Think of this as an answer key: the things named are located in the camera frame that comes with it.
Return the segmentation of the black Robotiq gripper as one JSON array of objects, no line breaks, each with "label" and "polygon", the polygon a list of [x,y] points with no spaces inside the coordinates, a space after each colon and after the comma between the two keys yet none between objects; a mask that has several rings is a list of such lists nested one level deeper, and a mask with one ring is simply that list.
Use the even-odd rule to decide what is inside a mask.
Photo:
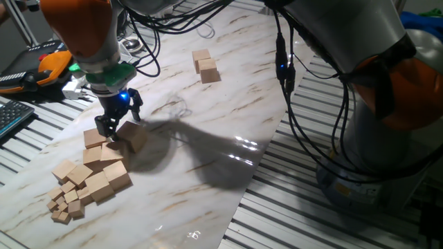
[{"label": "black Robotiq gripper", "polygon": [[136,89],[125,89],[113,96],[99,97],[98,99],[104,109],[104,114],[96,116],[94,121],[101,136],[113,138],[116,135],[118,120],[125,116],[129,110],[132,111],[135,121],[141,120],[140,108],[143,105],[143,100]]}]

